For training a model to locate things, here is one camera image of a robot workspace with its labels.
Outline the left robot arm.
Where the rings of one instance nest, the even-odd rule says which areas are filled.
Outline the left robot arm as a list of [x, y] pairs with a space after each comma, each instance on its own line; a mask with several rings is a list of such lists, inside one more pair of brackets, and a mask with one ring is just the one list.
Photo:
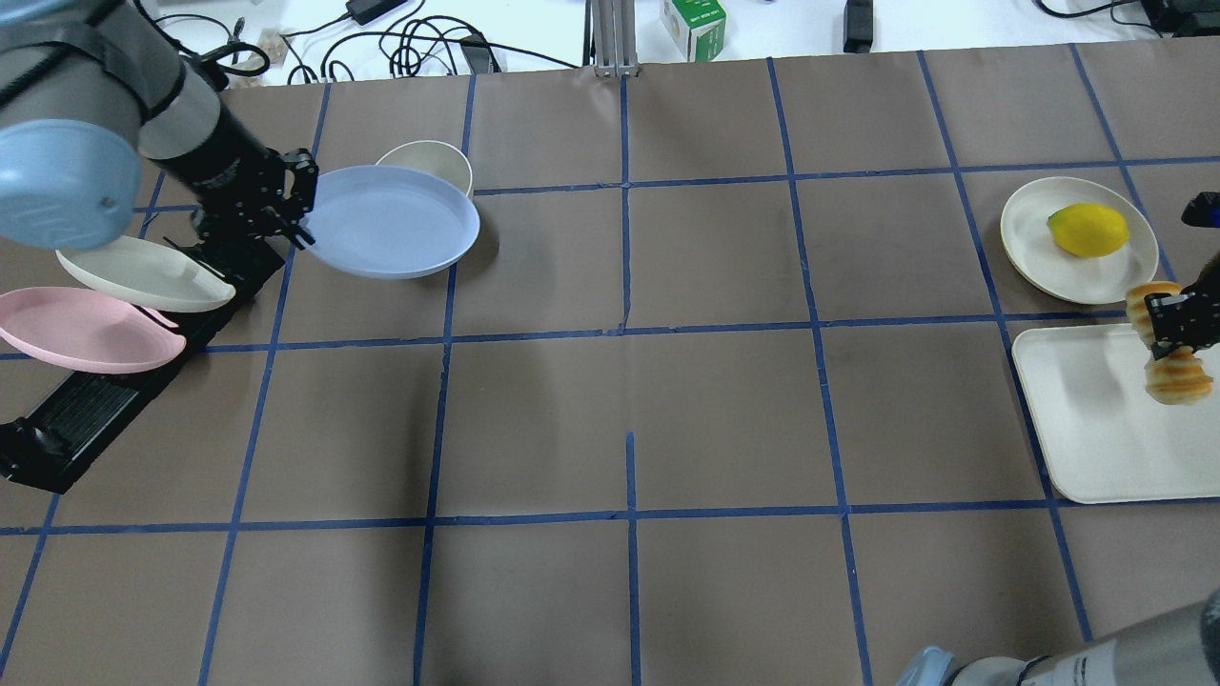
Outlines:
[[317, 167], [267, 148], [135, 1], [2, 4], [2, 237], [92, 251], [152, 162], [223, 236], [310, 247]]

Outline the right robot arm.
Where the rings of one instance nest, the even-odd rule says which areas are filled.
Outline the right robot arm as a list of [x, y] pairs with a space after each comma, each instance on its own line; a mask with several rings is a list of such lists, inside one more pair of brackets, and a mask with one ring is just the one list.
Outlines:
[[[1078, 504], [1218, 496], [1218, 269], [1158, 282], [1157, 238], [1085, 179], [1025, 184], [1000, 214], [1017, 273], [1055, 298], [1124, 305], [1124, 323], [1028, 330], [1013, 356], [1050, 485]], [[902, 685], [1215, 685], [1218, 594], [1041, 658], [928, 647]]]

